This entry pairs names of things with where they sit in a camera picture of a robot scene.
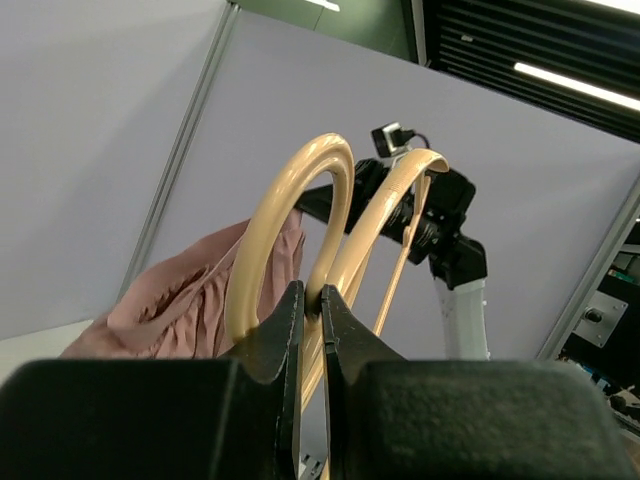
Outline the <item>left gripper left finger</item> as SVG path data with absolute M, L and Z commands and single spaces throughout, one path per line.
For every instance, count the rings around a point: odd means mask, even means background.
M 37 360 L 1 388 L 5 479 L 294 479 L 304 288 L 209 360 Z

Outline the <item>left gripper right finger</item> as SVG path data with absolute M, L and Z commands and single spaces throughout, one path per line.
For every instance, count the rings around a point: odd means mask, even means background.
M 553 361 L 403 358 L 321 294 L 333 479 L 624 479 L 602 394 Z

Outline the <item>pink skirt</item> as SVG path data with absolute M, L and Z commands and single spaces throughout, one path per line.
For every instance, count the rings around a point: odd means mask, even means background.
M 214 358 L 229 350 L 225 297 L 248 224 L 207 235 L 140 274 L 64 358 Z

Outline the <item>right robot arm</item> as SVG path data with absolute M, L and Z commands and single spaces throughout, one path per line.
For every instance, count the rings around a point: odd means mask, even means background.
M 350 234 L 357 220 L 390 171 L 381 160 L 367 159 L 356 164 L 354 197 L 344 233 Z M 436 285 L 445 326 L 446 356 L 465 360 L 488 360 L 484 319 L 484 287 L 488 276 L 482 244 L 461 232 L 476 187 L 454 169 L 447 173 L 428 172 L 431 185 L 417 232 L 410 244 L 408 260 L 419 265 L 428 260 Z M 328 223 L 333 187 L 324 185 L 305 191 L 296 208 L 312 218 Z M 398 244 L 413 214 L 413 195 L 404 194 L 379 236 Z

